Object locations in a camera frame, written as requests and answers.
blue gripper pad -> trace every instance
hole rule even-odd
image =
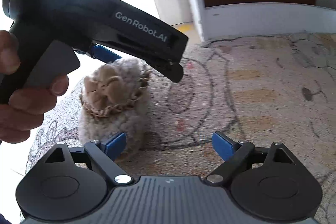
[[[217,133],[212,134],[212,147],[224,161],[231,158],[235,152],[233,145]]]
[[[117,133],[109,140],[101,143],[101,149],[106,156],[108,156],[111,160],[116,160],[124,151],[126,147],[126,134],[125,133]]]
[[[107,48],[101,45],[95,45],[94,47],[92,47],[92,52],[94,58],[97,58],[104,63],[112,63],[117,59],[121,58],[121,56],[109,51]]]

ribbed surface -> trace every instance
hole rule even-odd
[[[24,224],[39,224],[28,219]],[[116,188],[95,213],[69,224],[263,224],[240,211],[220,187],[198,177],[141,177]],[[316,224],[312,219],[295,224]]]

human hand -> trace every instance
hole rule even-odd
[[[19,68],[17,44],[13,34],[0,30],[0,73],[10,75]],[[8,105],[0,104],[0,140],[19,143],[28,139],[30,130],[42,124],[43,113],[55,107],[57,96],[63,95],[68,85],[69,78],[64,75],[55,78],[49,89],[16,90]]]

white logo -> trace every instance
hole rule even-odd
[[[146,25],[140,24],[140,22],[138,20],[128,18],[127,16],[123,16],[122,12],[117,12],[115,14],[115,17],[124,21],[124,22],[126,22],[126,23],[128,23],[128,24],[130,24],[130,25],[132,25],[132,26],[135,26],[139,30],[143,30],[144,32],[149,33],[150,35],[152,35],[152,36],[154,36],[158,39],[161,39],[163,42],[166,42],[167,36],[165,36],[164,34],[158,35],[156,30],[149,29]]]

patterned rug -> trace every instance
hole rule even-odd
[[[121,167],[135,177],[205,176],[222,163],[211,146],[214,131],[257,146],[281,141],[323,187],[316,219],[336,223],[336,36],[239,37],[204,45],[194,30],[185,33],[184,78],[173,84],[152,75],[147,140]],[[45,115],[27,171],[57,141],[80,145],[80,85]]]

